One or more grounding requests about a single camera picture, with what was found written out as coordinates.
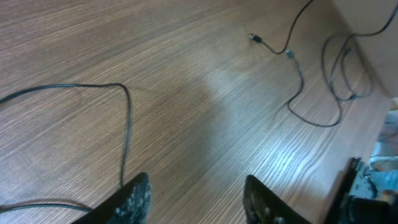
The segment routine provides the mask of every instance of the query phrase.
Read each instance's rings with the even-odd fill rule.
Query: black cable
[[[119,173],[119,184],[120,188],[123,187],[123,175],[124,175],[124,166],[126,163],[126,158],[127,158],[127,153],[129,150],[129,145],[130,145],[130,136],[132,132],[132,106],[131,106],[131,99],[130,99],[130,94],[129,90],[127,89],[126,86],[124,86],[121,83],[109,83],[109,84],[104,84],[104,85],[92,85],[92,84],[54,84],[54,85],[43,85],[43,86],[36,86],[32,88],[27,88],[24,90],[17,91],[15,93],[12,93],[4,98],[0,99],[0,104],[5,103],[9,100],[12,100],[18,96],[21,96],[25,93],[30,93],[32,91],[36,90],[44,90],[44,89],[49,89],[49,88],[71,88],[71,87],[88,87],[88,88],[106,88],[106,87],[111,87],[111,86],[119,86],[121,87],[127,98],[127,116],[126,116],[126,135],[124,138],[124,147],[123,147],[123,153],[121,157],[121,167],[120,167],[120,173]],[[68,204],[63,204],[63,203],[38,203],[38,204],[30,204],[30,205],[20,205],[20,206],[15,206],[11,208],[0,208],[0,213],[3,212],[10,212],[14,210],[19,210],[19,209],[25,209],[25,208],[37,208],[37,207],[63,207],[63,208],[70,208],[70,209],[75,209],[75,210],[80,210],[83,212],[90,212],[90,208],[85,208],[85,207],[79,207],[75,205],[68,205]]]
[[[299,61],[295,58],[294,53],[293,53],[292,51],[288,50],[288,51],[286,52],[286,54],[287,54],[287,56],[288,56],[289,58],[291,58],[291,59],[294,61],[295,65],[296,65],[296,68],[297,68],[297,71],[298,71],[298,75],[299,75],[299,77],[300,77],[300,88],[298,89],[298,91],[296,92],[296,94],[295,94],[294,96],[292,96],[292,97],[286,102],[287,109],[288,109],[292,114],[296,115],[296,117],[300,118],[302,121],[306,122],[307,124],[311,124],[311,125],[314,125],[314,126],[320,127],[320,128],[330,128],[330,127],[336,126],[336,125],[341,121],[342,114],[343,114],[343,113],[342,113],[343,109],[342,109],[342,107],[341,107],[341,103],[340,103],[338,100],[336,100],[336,102],[337,102],[338,109],[339,109],[339,116],[338,116],[337,120],[336,120],[334,123],[332,123],[332,124],[318,124],[318,123],[309,121],[309,120],[303,118],[302,116],[300,116],[298,113],[296,113],[296,112],[291,108],[291,106],[290,106],[291,102],[294,101],[294,99],[296,99],[296,97],[298,97],[298,96],[301,94],[301,92],[303,92],[305,82],[304,82],[303,73],[302,73],[301,68],[300,68],[300,63],[299,63]]]
[[[82,212],[91,212],[93,210],[91,208],[84,208],[84,207],[79,207],[76,205],[68,205],[68,204],[63,204],[63,203],[38,203],[38,204],[32,204],[32,205],[20,205],[20,206],[15,206],[15,207],[11,207],[11,208],[2,208],[2,209],[0,209],[0,214],[4,213],[4,212],[11,212],[11,211],[26,209],[26,208],[43,208],[43,207],[69,208],[69,209],[79,210]]]
[[[313,3],[313,2],[314,2],[314,0],[309,0],[309,2],[307,2],[306,5],[304,5],[304,7],[300,10],[300,12],[298,12],[298,14],[297,14],[296,18],[294,19],[292,25],[290,26],[289,34],[287,35],[286,43],[285,43],[285,45],[284,45],[282,50],[277,52],[276,50],[274,50],[272,47],[270,47],[268,44],[266,44],[262,40],[259,43],[261,43],[264,46],[266,46],[272,53],[274,53],[276,55],[280,55],[280,54],[285,53],[285,51],[287,49],[287,46],[288,46],[288,44],[290,42],[290,38],[292,37],[292,32],[293,32],[293,29],[294,29],[294,27],[296,25],[296,22],[298,21],[298,19],[301,16],[301,14],[306,10],[306,8],[309,7],[311,5],[311,3]]]
[[[301,72],[301,69],[300,69],[299,62],[298,62],[297,59],[294,57],[294,54],[293,54],[291,51],[286,50],[286,49],[287,49],[287,46],[288,46],[288,44],[289,44],[289,41],[290,41],[290,36],[291,36],[291,34],[292,34],[292,31],[293,31],[293,29],[294,29],[294,26],[295,26],[295,24],[296,24],[298,18],[300,17],[300,15],[303,13],[303,11],[306,10],[306,8],[307,8],[312,2],[313,2],[313,0],[309,1],[308,3],[306,3],[306,5],[305,5],[305,6],[300,10],[300,12],[297,14],[296,18],[295,18],[294,21],[293,21],[292,26],[290,27],[290,32],[289,32],[289,35],[288,35],[286,44],[285,44],[284,48],[283,48],[280,52],[276,52],[274,49],[272,49],[271,47],[269,47],[269,45],[266,44],[266,43],[262,40],[261,37],[255,35],[255,34],[251,34],[251,35],[250,35],[250,38],[252,38],[252,40],[254,40],[254,41],[257,42],[257,43],[260,43],[260,44],[263,44],[264,46],[266,46],[273,54],[279,55],[279,54],[282,54],[282,53],[285,52],[285,53],[286,53],[291,59],[293,59],[294,62],[296,63],[296,66],[297,66],[297,69],[298,69],[298,74],[300,75],[300,88],[299,88],[299,91],[296,92],[296,94],[295,94],[293,97],[291,97],[291,98],[287,101],[287,103],[286,103],[287,108],[289,109],[289,111],[290,111],[291,113],[293,113],[294,115],[296,115],[296,117],[300,118],[302,121],[304,121],[304,122],[306,122],[306,123],[308,123],[308,124],[311,124],[311,125],[314,125],[314,126],[318,126],[318,127],[322,127],[322,128],[330,128],[330,127],[336,126],[336,125],[339,124],[340,121],[342,120],[342,117],[343,117],[343,109],[342,109],[342,107],[341,107],[341,101],[350,101],[350,100],[355,100],[355,99],[358,99],[358,98],[365,98],[365,97],[369,96],[370,94],[372,94],[372,92],[374,91],[374,80],[371,78],[371,76],[370,76],[368,73],[367,73],[367,74],[368,74],[368,78],[369,78],[369,81],[370,81],[370,90],[369,90],[368,93],[365,93],[365,94],[363,94],[363,95],[360,95],[359,93],[357,93],[356,91],[354,91],[354,88],[351,86],[351,84],[350,84],[349,81],[348,81],[348,77],[347,77],[346,70],[345,70],[345,58],[346,58],[346,56],[349,54],[349,52],[351,51],[351,48],[348,47],[348,44],[349,44],[350,40],[353,39],[353,38],[355,38],[355,37],[372,37],[372,36],[375,36],[375,35],[378,35],[378,34],[381,34],[382,32],[384,32],[384,31],[390,26],[391,22],[394,20],[394,18],[395,18],[395,16],[396,16],[396,13],[397,13],[397,11],[398,11],[398,3],[397,3],[397,5],[395,6],[395,8],[394,8],[394,10],[393,10],[393,12],[392,12],[390,18],[388,19],[388,21],[384,24],[384,26],[383,26],[380,30],[378,30],[378,31],[376,31],[376,32],[369,33],[369,34],[358,34],[358,33],[337,34],[337,35],[333,35],[333,36],[327,38],[327,40],[326,40],[325,43],[323,44],[322,51],[321,51],[321,68],[322,68],[322,74],[323,74],[323,77],[324,77],[324,79],[325,79],[326,85],[327,85],[328,88],[329,88],[330,93],[333,95],[333,97],[334,97],[334,99],[335,99],[335,101],[336,101],[336,104],[337,104],[337,106],[338,106],[338,114],[339,114],[339,115],[338,115],[338,119],[337,119],[334,123],[331,123],[331,124],[318,124],[318,123],[314,123],[314,122],[312,122],[312,121],[309,121],[309,120],[303,118],[302,116],[300,116],[299,114],[297,114],[294,110],[292,110],[291,107],[290,107],[290,103],[291,103],[294,99],[296,99],[296,97],[298,97],[299,94],[301,94],[301,92],[303,91],[303,88],[304,88],[304,78],[303,78],[303,75],[302,75],[302,72]],[[333,39],[338,38],[338,37],[341,37],[341,36],[346,37],[346,40],[344,41],[343,45],[341,46],[340,51],[338,52],[338,54],[337,54],[337,56],[336,56],[336,58],[335,58],[335,60],[334,60],[334,62],[333,62],[333,66],[332,66],[332,68],[331,68],[331,71],[330,71],[330,73],[328,74],[328,73],[326,72],[326,65],[325,65],[326,48],[327,48],[328,44],[329,44]],[[364,62],[363,62],[363,60],[362,60],[362,58],[360,57],[359,59],[360,59],[360,62],[361,62],[361,64],[362,64],[362,66],[366,69],[366,66],[365,66],[365,64],[364,64]],[[334,71],[336,70],[336,67],[337,67],[337,65],[338,65],[339,62],[340,62],[341,75],[343,76],[343,80],[344,80],[344,82],[345,82],[345,85],[347,86],[347,89],[348,89],[348,90],[350,91],[350,93],[351,93],[351,95],[350,95],[349,97],[347,97],[347,98],[340,98],[340,97],[336,94],[335,88],[334,88],[334,86],[333,86]]]

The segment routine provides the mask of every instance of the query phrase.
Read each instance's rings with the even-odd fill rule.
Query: wooden floor
[[[134,105],[126,179],[149,173],[148,223],[244,223],[248,174],[322,223],[348,158],[371,155],[389,100],[377,86],[369,98],[344,103],[343,122],[329,129],[285,109],[275,116],[299,77],[285,55],[270,54],[248,34],[282,47],[306,2],[4,0],[0,97],[52,83],[125,84]],[[293,107],[313,121],[336,119],[320,50],[344,30],[334,7],[319,0],[292,36],[306,80]],[[356,57],[348,63],[356,88],[366,86]],[[44,90],[1,105],[0,205],[72,200],[95,207],[113,194],[125,106],[117,88]],[[38,208],[1,214],[0,223],[68,223],[82,215]]]

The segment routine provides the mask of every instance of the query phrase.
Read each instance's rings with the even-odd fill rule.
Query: cable connector
[[[294,53],[291,50],[286,50],[285,52],[289,58],[291,58],[291,59],[296,58],[296,56],[294,55]]]
[[[257,36],[256,34],[250,34],[249,37],[250,37],[250,39],[256,41],[257,43],[261,43],[262,42],[262,38]]]

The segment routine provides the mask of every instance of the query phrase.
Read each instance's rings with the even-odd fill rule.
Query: black wire
[[[300,10],[300,12],[297,14],[296,18],[295,18],[294,21],[293,21],[292,26],[290,27],[290,31],[289,31],[289,35],[288,35],[286,44],[285,44],[284,48],[283,48],[280,52],[276,52],[276,51],[275,51],[273,48],[271,48],[268,44],[266,44],[265,42],[263,42],[262,39],[261,39],[260,37],[257,37],[257,36],[256,36],[257,39],[256,39],[255,41],[256,41],[256,42],[259,42],[259,43],[261,43],[261,44],[263,44],[264,46],[266,46],[273,54],[279,55],[279,54],[282,54],[282,53],[284,53],[284,52],[288,52],[288,51],[286,51],[286,49],[287,49],[287,46],[288,46],[288,44],[289,44],[290,37],[291,37],[292,31],[293,31],[293,29],[294,29],[294,26],[295,26],[295,24],[296,24],[298,18],[300,17],[300,15],[303,13],[303,11],[306,10],[306,8],[309,7],[309,5],[310,5],[312,2],[314,2],[314,0],[311,0],[311,1],[309,1],[308,3],[306,3],[306,5],[305,5],[305,6]],[[300,115],[297,114],[294,110],[291,109],[290,103],[291,103],[294,99],[296,99],[296,97],[298,97],[299,94],[301,94],[301,92],[303,91],[303,88],[304,88],[304,77],[303,77],[303,75],[302,75],[299,62],[297,61],[297,59],[296,59],[295,57],[290,57],[290,58],[292,58],[292,59],[294,60],[294,62],[296,63],[296,65],[297,65],[298,74],[300,75],[300,88],[299,88],[298,92],[296,92],[296,94],[295,94],[293,97],[291,97],[291,98],[287,101],[287,103],[286,103],[287,108],[289,109],[289,111],[290,111],[291,113],[293,113],[294,115],[296,115],[296,117],[300,118],[302,121],[304,121],[304,122],[306,122],[306,123],[308,123],[308,124],[311,124],[311,125],[314,125],[314,126],[317,126],[317,127],[321,127],[321,128],[330,128],[330,127],[336,126],[336,125],[339,124],[340,121],[342,120],[342,117],[343,117],[343,109],[342,109],[342,107],[341,107],[341,101],[350,101],[350,100],[355,100],[355,99],[358,99],[358,98],[365,98],[365,97],[369,96],[370,94],[372,94],[372,92],[374,91],[374,80],[371,78],[371,76],[369,75],[369,73],[367,73],[367,74],[368,74],[368,78],[369,78],[369,81],[370,81],[370,90],[369,90],[368,93],[366,93],[366,94],[364,94],[364,95],[360,95],[359,93],[357,93],[356,91],[354,91],[354,88],[351,86],[351,84],[350,84],[349,81],[348,81],[348,77],[347,77],[346,70],[345,70],[345,58],[346,58],[346,56],[348,55],[348,53],[350,52],[350,50],[351,50],[350,48],[348,48],[348,44],[349,44],[350,40],[353,39],[353,38],[355,38],[355,37],[372,37],[372,36],[375,36],[375,35],[378,35],[378,34],[381,34],[382,32],[384,32],[384,31],[390,26],[391,22],[394,20],[397,11],[398,11],[398,3],[397,3],[397,5],[395,6],[395,8],[394,8],[394,10],[393,10],[393,12],[392,12],[390,18],[388,19],[388,21],[384,24],[384,26],[383,26],[380,30],[378,30],[378,31],[376,31],[376,32],[369,33],[369,34],[358,34],[358,33],[337,34],[337,35],[333,35],[333,36],[327,38],[327,40],[326,40],[325,43],[323,44],[322,51],[321,51],[321,68],[322,68],[322,74],[323,74],[323,78],[325,79],[326,85],[328,86],[330,93],[333,95],[333,98],[335,99],[336,104],[337,104],[337,107],[338,107],[338,119],[337,119],[334,123],[331,123],[331,124],[318,124],[318,123],[314,123],[314,122],[309,121],[309,120],[305,119],[304,117],[300,116]],[[325,55],[326,55],[327,46],[328,46],[328,44],[329,44],[333,39],[338,38],[338,37],[341,37],[341,36],[346,37],[346,40],[343,42],[343,45],[341,46],[340,51],[338,52],[338,54],[337,54],[337,56],[336,56],[336,58],[335,58],[335,60],[334,60],[334,62],[333,62],[333,66],[332,66],[332,68],[331,68],[331,71],[330,71],[330,73],[328,74],[328,73],[326,72],[326,65],[325,65]],[[359,59],[360,59],[360,62],[361,62],[361,64],[362,64],[362,66],[366,69],[366,66],[365,66],[365,64],[364,64],[364,62],[363,62],[363,60],[362,60],[362,58],[360,57]],[[348,90],[350,91],[350,93],[351,93],[351,95],[350,95],[349,97],[347,97],[347,98],[340,98],[340,97],[336,94],[336,92],[335,92],[335,87],[334,87],[334,85],[333,85],[334,71],[336,70],[336,67],[337,67],[337,65],[338,65],[339,62],[340,62],[341,75],[343,76],[343,80],[344,80],[344,82],[345,82],[345,85],[347,86],[347,89],[348,89]]]
[[[17,91],[15,93],[12,93],[4,98],[0,99],[0,104],[5,103],[9,100],[12,100],[18,96],[21,96],[25,93],[30,93],[32,91],[36,90],[44,90],[44,89],[49,89],[49,88],[71,88],[71,87],[88,87],[88,88],[106,88],[106,87],[111,87],[111,86],[119,86],[121,87],[127,98],[127,116],[126,116],[126,135],[124,138],[124,147],[123,147],[123,153],[121,157],[121,167],[120,167],[120,173],[119,173],[119,185],[120,188],[123,187],[123,175],[124,175],[124,166],[126,163],[126,158],[127,158],[127,153],[129,150],[129,145],[130,145],[130,136],[132,132],[132,106],[131,106],[131,98],[129,94],[129,90],[127,89],[126,86],[124,86],[121,83],[109,83],[109,84],[104,84],[104,85],[92,85],[92,84],[54,84],[54,85],[43,85],[43,86],[36,86],[32,88],[27,88],[24,90]],[[3,212],[10,212],[14,210],[19,210],[19,209],[25,209],[25,208],[37,208],[37,207],[63,207],[63,208],[70,208],[70,209],[75,209],[75,210],[80,210],[84,212],[90,212],[90,208],[85,208],[85,207],[79,207],[75,205],[68,205],[68,204],[63,204],[63,203],[38,203],[38,204],[30,204],[30,205],[21,205],[21,206],[16,206],[16,207],[11,207],[11,208],[0,208],[0,213]]]
[[[280,55],[280,54],[285,53],[285,51],[286,51],[286,49],[287,49],[287,46],[288,46],[288,44],[289,44],[289,42],[290,42],[290,38],[292,37],[292,32],[293,32],[293,29],[294,29],[294,27],[295,27],[295,25],[296,25],[296,22],[298,21],[299,17],[300,17],[301,14],[304,12],[304,10],[306,10],[306,8],[309,7],[309,6],[311,5],[311,3],[313,3],[313,2],[314,2],[314,0],[309,0],[309,2],[307,2],[306,5],[304,5],[304,7],[300,10],[300,12],[298,12],[296,18],[295,18],[294,21],[293,21],[293,24],[290,26],[289,34],[287,35],[286,44],[285,44],[284,48],[283,48],[281,51],[278,51],[278,52],[275,51],[272,47],[270,47],[268,44],[266,44],[266,43],[263,42],[263,41],[262,41],[261,43],[262,43],[264,46],[266,46],[272,53],[274,53],[274,54],[276,54],[276,55]]]
[[[324,77],[326,77],[326,84],[329,86],[329,89],[330,89],[331,93],[332,93],[338,100],[340,100],[340,101],[348,101],[348,100],[355,100],[355,99],[357,99],[357,98],[364,98],[364,97],[369,96],[369,95],[373,92],[374,83],[373,83],[373,80],[372,80],[372,78],[371,78],[371,76],[370,76],[369,74],[368,74],[368,77],[369,77],[369,80],[371,81],[371,90],[369,91],[369,93],[367,93],[367,94],[365,94],[365,95],[363,95],[363,96],[358,95],[355,91],[353,91],[353,88],[352,88],[351,85],[349,84],[348,79],[347,79],[347,76],[346,76],[346,74],[345,74],[345,63],[344,63],[345,57],[346,57],[346,55],[348,54],[348,50],[349,50],[349,48],[348,48],[348,43],[350,42],[351,39],[353,39],[353,38],[355,38],[355,37],[372,37],[372,36],[381,34],[382,32],[384,32],[384,31],[390,26],[391,22],[394,20],[396,14],[397,14],[397,11],[398,11],[398,3],[396,4],[396,6],[395,6],[394,10],[392,11],[392,13],[391,13],[389,19],[387,20],[387,22],[386,22],[386,23],[384,24],[384,26],[383,26],[381,29],[379,29],[378,31],[375,31],[375,32],[372,32],[372,33],[368,33],[368,34],[359,34],[359,33],[338,34],[338,35],[331,36],[329,39],[327,39],[327,40],[325,41],[325,43],[324,43],[324,45],[323,45],[323,48],[322,48],[322,56],[321,56],[322,71],[323,71]],[[331,68],[330,74],[327,75],[327,72],[326,72],[326,69],[325,69],[325,54],[326,54],[326,47],[327,47],[327,45],[329,44],[329,42],[330,42],[332,39],[337,38],[337,37],[339,37],[339,36],[341,36],[341,35],[346,35],[346,40],[344,41],[343,45],[341,46],[340,51],[339,51],[339,53],[337,54],[337,56],[336,56],[336,58],[335,58],[335,61],[333,62],[333,66],[332,66],[332,68]],[[337,94],[336,94],[335,91],[334,91],[334,86],[333,86],[333,80],[334,80],[333,73],[334,73],[334,71],[336,70],[336,67],[337,67],[337,64],[338,64],[339,60],[341,61],[341,63],[340,63],[341,71],[342,71],[341,74],[342,74],[342,76],[343,76],[343,78],[344,78],[344,80],[345,80],[345,83],[346,83],[346,86],[348,87],[348,90],[351,92],[351,96],[350,96],[349,98],[346,98],[346,99],[342,99],[342,98],[340,98],[339,96],[337,96]],[[361,61],[362,66],[363,66],[364,68],[366,68],[364,62],[363,62],[362,60],[360,60],[360,61]]]
[[[91,212],[93,210],[91,208],[84,208],[84,207],[79,207],[76,205],[68,205],[68,204],[63,204],[63,203],[38,203],[38,204],[32,204],[32,205],[20,205],[20,206],[15,206],[15,207],[11,207],[11,208],[2,208],[2,209],[0,209],[0,214],[4,213],[4,212],[11,212],[11,211],[16,211],[16,210],[25,209],[25,208],[42,208],[42,207],[69,208],[69,209],[79,210],[82,212]]]
[[[296,94],[295,94],[294,96],[292,96],[292,97],[286,102],[287,109],[288,109],[292,114],[296,115],[296,117],[300,118],[302,121],[304,121],[304,122],[306,122],[306,123],[308,123],[308,124],[314,125],[314,126],[316,126],[316,127],[329,128],[329,127],[336,126],[336,125],[340,122],[340,120],[341,120],[342,113],[339,114],[339,117],[337,118],[337,120],[336,120],[333,124],[318,124],[318,123],[314,123],[314,122],[312,122],[312,121],[309,121],[309,120],[303,118],[302,116],[300,116],[299,114],[297,114],[297,113],[291,108],[291,106],[290,106],[291,102],[294,101],[294,99],[296,99],[296,97],[298,97],[298,96],[301,94],[301,92],[303,92],[303,90],[304,90],[304,84],[305,84],[305,82],[304,82],[304,76],[303,76],[303,73],[302,73],[302,71],[301,71],[299,61],[297,61],[297,59],[296,59],[295,57],[292,57],[291,59],[294,61],[295,65],[296,65],[296,67],[297,67],[298,75],[299,75],[299,77],[300,77],[300,88],[298,89],[298,91],[296,92]],[[338,105],[338,107],[339,107],[339,110],[341,111],[342,108],[341,108],[340,102],[339,102],[339,101],[336,101],[336,102],[337,102],[337,105]]]

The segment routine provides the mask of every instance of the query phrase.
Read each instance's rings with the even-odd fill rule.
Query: black object
[[[122,189],[72,224],[144,224],[150,209],[150,184],[140,173]]]
[[[243,206],[248,224],[310,224],[253,175],[246,177]]]
[[[366,178],[367,171],[360,159],[349,161],[349,169],[324,224],[398,223],[398,207],[359,197],[374,194],[372,183]],[[368,191],[358,190],[359,184]],[[252,175],[246,178],[243,206],[248,224],[310,224]]]

